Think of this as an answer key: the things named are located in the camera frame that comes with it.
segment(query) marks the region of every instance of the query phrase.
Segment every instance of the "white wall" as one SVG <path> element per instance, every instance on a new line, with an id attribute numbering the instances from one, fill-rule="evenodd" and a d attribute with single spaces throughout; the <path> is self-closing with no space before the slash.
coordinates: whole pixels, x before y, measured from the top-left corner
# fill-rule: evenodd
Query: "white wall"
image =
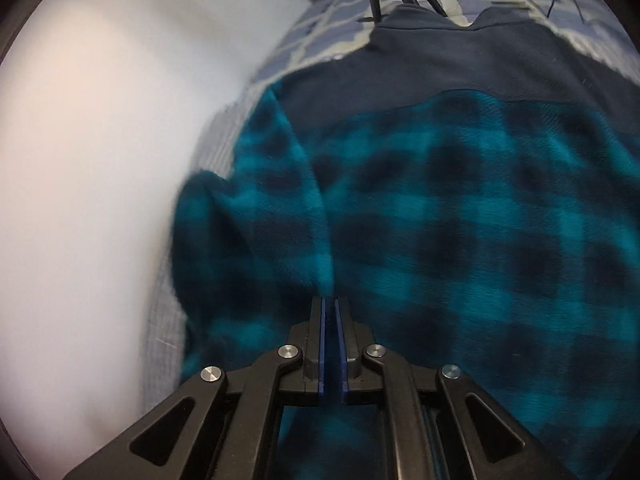
<path id="1" fill-rule="evenodd" d="M 46 0 L 0 66 L 0 416 L 42 480 L 139 409 L 196 138 L 308 0 Z"/>

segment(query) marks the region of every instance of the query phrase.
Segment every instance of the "teal and black plaid shirt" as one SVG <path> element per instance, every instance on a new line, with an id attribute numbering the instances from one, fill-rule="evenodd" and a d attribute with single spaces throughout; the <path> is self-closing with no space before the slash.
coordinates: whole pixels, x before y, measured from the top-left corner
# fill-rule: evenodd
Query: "teal and black plaid shirt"
<path id="1" fill-rule="evenodd" d="M 459 364 L 580 478 L 605 476 L 640 427 L 638 134 L 477 89 L 299 128 L 287 92 L 264 93 L 231 180 L 196 174 L 178 200 L 184 376 L 245 366 L 312 295 L 348 296 L 377 341 Z M 376 478 L 372 416 L 291 410 L 276 476 Z"/>

